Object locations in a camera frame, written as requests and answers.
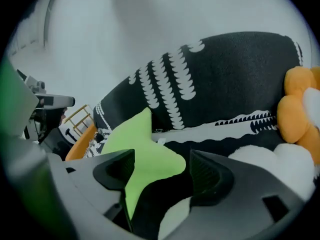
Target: white wall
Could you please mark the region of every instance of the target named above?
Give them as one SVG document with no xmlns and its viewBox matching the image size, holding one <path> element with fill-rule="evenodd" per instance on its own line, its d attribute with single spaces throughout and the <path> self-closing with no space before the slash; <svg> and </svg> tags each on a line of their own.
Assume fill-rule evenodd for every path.
<svg viewBox="0 0 320 240">
<path fill-rule="evenodd" d="M 286 35 L 311 55 L 304 19 L 289 0 L 55 0 L 46 51 L 16 57 L 49 93 L 75 97 L 67 115 L 92 108 L 125 77 L 163 53 L 239 31 Z"/>
</svg>

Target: green star pillow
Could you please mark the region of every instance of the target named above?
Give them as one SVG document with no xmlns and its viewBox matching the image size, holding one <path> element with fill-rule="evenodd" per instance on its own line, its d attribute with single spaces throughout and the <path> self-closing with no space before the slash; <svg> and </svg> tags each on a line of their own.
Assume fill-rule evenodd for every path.
<svg viewBox="0 0 320 240">
<path fill-rule="evenodd" d="M 181 174 L 186 168 L 184 158 L 151 139 L 151 111 L 141 113 L 123 122 L 108 137 L 102 154 L 134 149 L 134 171 L 125 186 L 125 202 L 130 220 L 141 192 L 152 182 Z"/>
</svg>

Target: green plush toy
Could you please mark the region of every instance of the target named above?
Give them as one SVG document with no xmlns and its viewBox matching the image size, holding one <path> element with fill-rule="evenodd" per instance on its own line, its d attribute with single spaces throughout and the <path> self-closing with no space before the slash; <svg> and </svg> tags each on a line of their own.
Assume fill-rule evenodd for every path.
<svg viewBox="0 0 320 240">
<path fill-rule="evenodd" d="M 151 139 L 151 111 L 147 107 L 141 113 L 123 122 L 108 137 L 102 154 L 134 149 L 134 171 L 125 186 L 125 202 L 132 219 L 140 194 L 157 180 L 181 174 L 186 168 L 182 156 Z"/>
</svg>

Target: star-shaped cushion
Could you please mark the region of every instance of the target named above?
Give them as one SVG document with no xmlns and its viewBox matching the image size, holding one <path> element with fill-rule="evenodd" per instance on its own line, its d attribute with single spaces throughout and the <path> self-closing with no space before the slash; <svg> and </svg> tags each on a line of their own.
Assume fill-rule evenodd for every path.
<svg viewBox="0 0 320 240">
<path fill-rule="evenodd" d="M 186 168 L 182 156 L 151 139 L 151 111 L 147 107 L 116 127 L 102 154 L 134 149 L 134 171 L 125 186 L 125 202 L 130 220 L 141 192 L 152 182 L 181 174 Z"/>
</svg>

